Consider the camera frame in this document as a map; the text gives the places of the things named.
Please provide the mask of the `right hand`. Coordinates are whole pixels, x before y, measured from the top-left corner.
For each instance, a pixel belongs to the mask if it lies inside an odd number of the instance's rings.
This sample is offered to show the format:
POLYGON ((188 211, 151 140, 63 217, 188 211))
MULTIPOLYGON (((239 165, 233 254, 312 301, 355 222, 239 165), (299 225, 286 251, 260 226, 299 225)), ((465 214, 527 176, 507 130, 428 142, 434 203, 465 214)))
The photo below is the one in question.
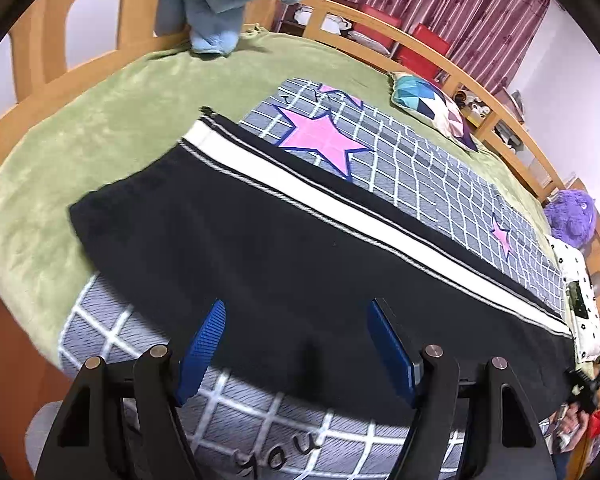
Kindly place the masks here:
POLYGON ((553 432, 552 451, 562 454, 574 450, 588 430, 590 414, 577 403, 565 405, 558 413, 553 432))

